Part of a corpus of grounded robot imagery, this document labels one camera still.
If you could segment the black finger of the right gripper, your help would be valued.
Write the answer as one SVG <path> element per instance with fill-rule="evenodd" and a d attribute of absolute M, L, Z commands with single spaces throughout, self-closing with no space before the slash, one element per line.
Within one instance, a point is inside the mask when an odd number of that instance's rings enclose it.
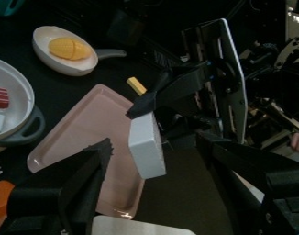
<path fill-rule="evenodd" d="M 135 99 L 132 107 L 127 111 L 127 117 L 130 119 L 139 118 L 140 116 L 151 113 L 156 109 L 158 93 L 166 88 L 168 83 L 172 81 L 172 71 L 164 70 L 154 86 L 146 89 L 142 82 L 136 77 L 127 79 L 127 84 L 138 93 L 139 97 Z"/>

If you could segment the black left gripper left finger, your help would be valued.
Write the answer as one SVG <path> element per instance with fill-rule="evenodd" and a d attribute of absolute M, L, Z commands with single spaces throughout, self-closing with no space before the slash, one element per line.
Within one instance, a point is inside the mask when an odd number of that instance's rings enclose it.
<path fill-rule="evenodd" d="M 111 156 L 112 144 L 106 139 L 15 186 L 7 235 L 91 235 Z"/>

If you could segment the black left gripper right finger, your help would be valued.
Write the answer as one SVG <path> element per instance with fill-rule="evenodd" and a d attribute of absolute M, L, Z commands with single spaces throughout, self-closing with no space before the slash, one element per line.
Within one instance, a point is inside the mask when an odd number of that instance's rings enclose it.
<path fill-rule="evenodd" d="M 299 162 L 199 131 L 235 235 L 299 235 Z"/>

